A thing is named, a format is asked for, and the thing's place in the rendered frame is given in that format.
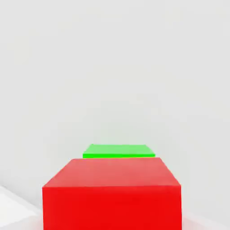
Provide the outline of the small red cube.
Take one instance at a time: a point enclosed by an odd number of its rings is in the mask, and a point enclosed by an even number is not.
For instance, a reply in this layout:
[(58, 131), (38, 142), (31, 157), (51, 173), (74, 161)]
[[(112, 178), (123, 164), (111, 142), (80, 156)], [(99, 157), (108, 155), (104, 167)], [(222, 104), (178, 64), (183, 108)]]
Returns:
[(44, 230), (182, 230), (161, 158), (73, 159), (42, 188)]

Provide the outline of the small green cube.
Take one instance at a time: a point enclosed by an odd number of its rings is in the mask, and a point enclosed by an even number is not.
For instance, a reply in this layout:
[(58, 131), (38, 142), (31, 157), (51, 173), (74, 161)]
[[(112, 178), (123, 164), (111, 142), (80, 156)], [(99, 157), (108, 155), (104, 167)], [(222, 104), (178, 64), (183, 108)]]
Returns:
[(83, 152), (83, 159), (145, 157), (155, 157), (155, 153), (146, 145), (91, 144), (88, 149)]

